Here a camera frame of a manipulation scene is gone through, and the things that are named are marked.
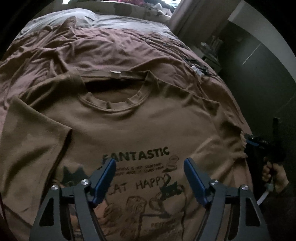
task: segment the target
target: silver bolt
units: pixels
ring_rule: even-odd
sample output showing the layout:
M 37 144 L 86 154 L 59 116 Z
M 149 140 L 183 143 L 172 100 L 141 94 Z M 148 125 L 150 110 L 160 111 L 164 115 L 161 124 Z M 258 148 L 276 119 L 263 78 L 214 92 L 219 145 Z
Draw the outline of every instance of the silver bolt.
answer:
M 81 184 L 82 184 L 82 185 L 87 185 L 87 184 L 89 184 L 89 180 L 87 180 L 87 179 L 83 179 L 83 180 L 81 181 Z
M 241 185 L 241 189 L 246 191 L 249 189 L 249 187 L 247 185 Z
M 50 187 L 51 190 L 57 190 L 59 188 L 59 186 L 57 184 L 54 184 Z
M 217 184 L 217 183 L 218 183 L 218 180 L 212 180 L 212 181 L 211 181 L 211 184 L 212 184 L 212 185 L 215 185 L 215 184 Z

